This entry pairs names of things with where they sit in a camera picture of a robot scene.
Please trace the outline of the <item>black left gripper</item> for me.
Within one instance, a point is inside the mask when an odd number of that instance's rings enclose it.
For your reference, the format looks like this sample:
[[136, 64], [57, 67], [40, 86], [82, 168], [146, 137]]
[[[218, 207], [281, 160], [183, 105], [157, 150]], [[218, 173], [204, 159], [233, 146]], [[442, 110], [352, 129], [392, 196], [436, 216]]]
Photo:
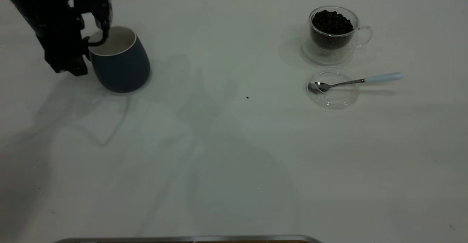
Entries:
[[90, 47], [107, 41], [112, 26], [112, 0], [35, 0], [39, 29], [37, 38], [45, 50], [45, 61], [55, 73], [69, 72], [74, 76], [88, 74], [83, 60], [86, 45], [81, 36], [84, 29], [83, 13], [91, 11], [96, 26], [102, 31], [97, 42], [87, 42]]

